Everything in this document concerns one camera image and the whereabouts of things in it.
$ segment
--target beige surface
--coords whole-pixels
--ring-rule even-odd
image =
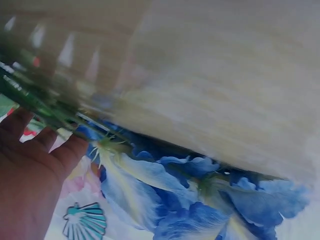
[[[34,22],[47,29],[37,51],[48,75],[70,79],[58,92],[87,110],[111,112],[133,131],[239,168],[313,182],[320,156],[317,1],[44,2],[34,3],[42,13]],[[16,12],[21,29],[37,16],[32,6],[15,6],[30,11]],[[28,39],[15,31],[17,22],[10,34]]]

